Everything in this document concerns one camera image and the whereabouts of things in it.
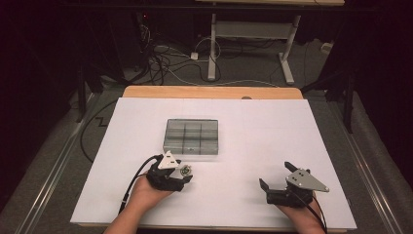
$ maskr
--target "hand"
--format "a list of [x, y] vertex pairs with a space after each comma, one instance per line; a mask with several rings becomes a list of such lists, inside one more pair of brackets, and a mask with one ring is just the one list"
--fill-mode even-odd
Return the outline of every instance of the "hand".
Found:
[[[300, 234], [319, 234], [324, 233], [319, 220], [310, 212], [308, 208], [291, 208], [285, 206], [277, 206], [289, 219], [294, 223], [295, 229]], [[320, 217], [319, 205], [313, 199], [310, 207]]]
[[172, 194], [172, 191], [161, 191], [153, 188], [146, 175], [143, 175], [136, 180], [127, 206], [134, 207], [145, 213], [170, 194]]
[[133, 186], [130, 199], [124, 210], [113, 220], [104, 233], [135, 234], [142, 216], [171, 193], [171, 191], [160, 191], [153, 188], [146, 175], [139, 177]]

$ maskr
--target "white table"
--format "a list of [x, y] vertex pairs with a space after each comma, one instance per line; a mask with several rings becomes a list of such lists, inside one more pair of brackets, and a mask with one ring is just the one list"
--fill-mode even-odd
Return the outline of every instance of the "white table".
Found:
[[288, 218], [266, 203], [258, 181], [263, 178], [271, 188], [283, 189], [290, 174], [283, 163], [289, 161], [311, 169], [330, 188], [329, 193], [317, 194], [329, 230], [356, 228], [304, 99], [120, 98], [71, 222], [107, 225], [116, 217], [137, 169], [147, 158], [163, 153], [170, 118], [217, 119], [219, 153], [175, 155], [192, 166], [194, 177], [148, 213], [141, 226], [292, 230]]

